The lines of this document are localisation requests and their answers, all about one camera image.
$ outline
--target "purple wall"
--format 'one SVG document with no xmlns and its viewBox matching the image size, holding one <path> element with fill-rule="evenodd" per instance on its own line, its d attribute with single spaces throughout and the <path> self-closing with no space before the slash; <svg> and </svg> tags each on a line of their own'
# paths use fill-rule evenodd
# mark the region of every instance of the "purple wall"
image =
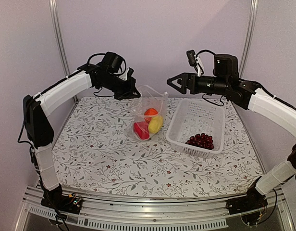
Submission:
<svg viewBox="0 0 296 231">
<path fill-rule="evenodd" d="M 240 0 L 58 1 L 71 69 L 93 53 L 114 51 L 135 70 L 137 84 L 170 96 L 181 95 L 166 85 L 166 79 L 194 71 L 187 50 L 211 49 L 241 57 L 249 9 L 250 1 Z M 202 57 L 211 74 L 212 56 Z"/>
<path fill-rule="evenodd" d="M 16 142 L 22 98 L 63 76 L 48 1 L 0 1 L 0 231 L 13 230 L 25 189 L 37 180 L 28 145 Z M 56 131 L 71 106 L 51 116 Z"/>
<path fill-rule="evenodd" d="M 259 1 L 254 37 L 243 78 L 258 81 L 296 107 L 296 0 Z M 295 139 L 268 119 L 242 111 L 267 170 L 285 160 Z M 283 186 L 296 226 L 296 182 Z"/>
</svg>

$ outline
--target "white arm cover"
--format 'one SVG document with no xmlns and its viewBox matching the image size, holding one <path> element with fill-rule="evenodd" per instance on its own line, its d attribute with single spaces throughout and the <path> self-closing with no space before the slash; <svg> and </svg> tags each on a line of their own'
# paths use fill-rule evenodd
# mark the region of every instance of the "white arm cover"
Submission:
<svg viewBox="0 0 296 231">
<path fill-rule="evenodd" d="M 296 111 L 257 89 L 252 95 L 248 109 L 267 117 L 296 138 Z M 283 161 L 267 174 L 263 175 L 256 184 L 256 190 L 265 195 L 270 190 L 296 174 L 296 169 L 289 161 Z"/>
<path fill-rule="evenodd" d="M 90 76 L 82 71 L 53 87 L 37 100 L 40 101 L 41 108 L 46 117 L 49 117 L 61 104 L 90 87 Z M 52 143 L 44 147 L 38 147 L 38 149 L 35 148 L 35 155 L 44 187 L 50 191 L 55 189 L 59 186 L 59 182 L 52 159 Z"/>
<path fill-rule="evenodd" d="M 49 117 L 56 108 L 68 99 L 71 99 L 78 93 L 87 90 L 90 87 L 91 79 L 89 74 L 86 74 L 85 71 L 81 71 L 75 76 L 50 89 L 37 100 L 41 102 L 40 106 L 46 117 Z"/>
<path fill-rule="evenodd" d="M 296 138 L 296 111 L 257 89 L 249 101 L 248 109 L 267 117 Z"/>
</svg>

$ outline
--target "orange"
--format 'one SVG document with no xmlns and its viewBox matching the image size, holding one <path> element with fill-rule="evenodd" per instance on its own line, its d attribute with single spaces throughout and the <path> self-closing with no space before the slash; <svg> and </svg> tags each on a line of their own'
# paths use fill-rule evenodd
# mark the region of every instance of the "orange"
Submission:
<svg viewBox="0 0 296 231">
<path fill-rule="evenodd" d="M 158 111 L 156 110 L 156 109 L 154 109 L 154 108 L 149 108 L 148 110 L 146 110 L 146 112 L 145 112 L 145 116 L 154 116 L 154 115 L 157 115 L 158 114 Z M 147 117 L 147 118 L 145 118 L 145 121 L 146 121 L 146 123 L 150 123 L 150 120 L 152 119 L 152 117 Z"/>
</svg>

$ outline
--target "table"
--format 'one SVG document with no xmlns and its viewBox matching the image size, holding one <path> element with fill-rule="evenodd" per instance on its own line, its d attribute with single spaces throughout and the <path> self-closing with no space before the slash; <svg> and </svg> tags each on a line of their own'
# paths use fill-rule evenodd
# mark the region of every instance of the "table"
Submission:
<svg viewBox="0 0 296 231">
<path fill-rule="evenodd" d="M 165 138 L 181 99 L 168 99 L 164 127 L 151 140 L 140 142 L 124 132 L 132 123 L 131 101 L 82 98 L 53 148 L 61 185 L 161 198 L 246 192 L 262 169 L 233 105 L 226 102 L 224 106 L 224 151 L 202 159 L 174 151 Z"/>
</svg>

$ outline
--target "yellow mango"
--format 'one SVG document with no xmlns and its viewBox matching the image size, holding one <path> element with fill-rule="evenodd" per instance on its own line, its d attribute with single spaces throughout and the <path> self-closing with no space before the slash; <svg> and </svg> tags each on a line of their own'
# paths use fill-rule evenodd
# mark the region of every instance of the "yellow mango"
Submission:
<svg viewBox="0 0 296 231">
<path fill-rule="evenodd" d="M 148 130 L 150 133 L 157 133 L 163 126 L 163 117 L 157 115 L 153 117 L 149 123 Z"/>
</svg>

